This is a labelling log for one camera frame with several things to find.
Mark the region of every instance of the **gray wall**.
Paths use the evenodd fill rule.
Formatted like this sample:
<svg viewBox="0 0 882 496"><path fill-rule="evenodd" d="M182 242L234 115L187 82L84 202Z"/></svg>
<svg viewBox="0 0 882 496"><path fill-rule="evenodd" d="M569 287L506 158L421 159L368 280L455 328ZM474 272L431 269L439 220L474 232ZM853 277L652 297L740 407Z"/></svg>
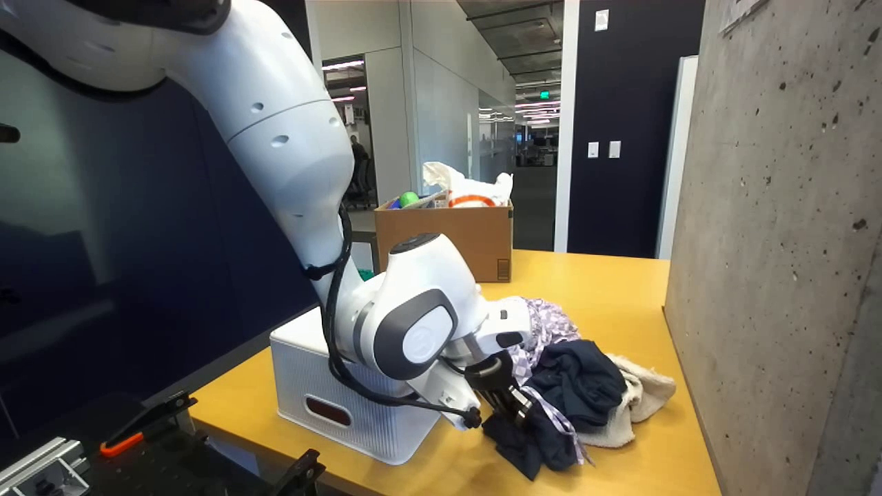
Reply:
<svg viewBox="0 0 882 496"><path fill-rule="evenodd" d="M708 0L667 319L727 494L865 494L882 447L882 3Z"/></svg>

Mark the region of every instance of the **cardboard box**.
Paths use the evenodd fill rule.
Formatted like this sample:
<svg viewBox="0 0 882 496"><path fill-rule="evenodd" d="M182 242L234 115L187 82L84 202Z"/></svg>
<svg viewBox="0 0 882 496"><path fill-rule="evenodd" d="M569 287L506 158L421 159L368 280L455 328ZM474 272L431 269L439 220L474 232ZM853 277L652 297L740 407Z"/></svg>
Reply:
<svg viewBox="0 0 882 496"><path fill-rule="evenodd" d="M390 251L419 235L446 235L464 253L478 280L512 277L512 210L376 210L377 265L386 269Z"/></svg>

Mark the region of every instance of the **white cloth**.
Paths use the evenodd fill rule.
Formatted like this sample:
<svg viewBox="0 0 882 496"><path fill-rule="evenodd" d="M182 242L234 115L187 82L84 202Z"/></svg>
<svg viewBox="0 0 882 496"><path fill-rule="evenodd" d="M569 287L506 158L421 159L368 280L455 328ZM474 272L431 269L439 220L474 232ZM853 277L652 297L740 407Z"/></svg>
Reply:
<svg viewBox="0 0 882 496"><path fill-rule="evenodd" d="M625 378L624 401L610 414L603 429L577 433L579 444L625 447L634 440L634 422L652 418L672 397L675 382L667 375L646 370L624 356L608 352Z"/></svg>

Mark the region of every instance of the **wooden table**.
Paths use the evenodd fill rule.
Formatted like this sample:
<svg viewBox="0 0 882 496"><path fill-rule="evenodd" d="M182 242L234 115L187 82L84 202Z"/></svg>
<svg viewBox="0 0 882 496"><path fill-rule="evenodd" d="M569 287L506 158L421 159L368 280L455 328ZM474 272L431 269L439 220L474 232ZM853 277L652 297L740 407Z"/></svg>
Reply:
<svg viewBox="0 0 882 496"><path fill-rule="evenodd" d="M511 283L482 283L486 297L525 294L566 308L585 339L675 378L675 397L624 450L587 450L591 462L521 476L479 429L452 429L444 418L406 466L384 466L277 417L271 350L197 390L194 418L269 455L321 451L331 480L368 494L719 494L663 304L667 261L517 251Z"/></svg>

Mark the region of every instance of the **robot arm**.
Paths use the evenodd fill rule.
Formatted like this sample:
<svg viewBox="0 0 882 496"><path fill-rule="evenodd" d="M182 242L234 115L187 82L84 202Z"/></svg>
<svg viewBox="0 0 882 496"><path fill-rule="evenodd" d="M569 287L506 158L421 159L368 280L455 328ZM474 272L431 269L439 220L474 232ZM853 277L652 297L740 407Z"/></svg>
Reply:
<svg viewBox="0 0 882 496"><path fill-rule="evenodd" d="M169 17L160 5L194 7ZM306 265L335 330L328 346L339 346L331 370L347 378L344 361L358 361L409 382L455 423L474 428L479 401L441 356L478 364L499 352L506 339L482 330L490 305L446 236L399 247L384 276L358 277L339 218L354 175L347 130L269 5L3 0L0 29L91 89L144 90L167 78L187 89Z"/></svg>

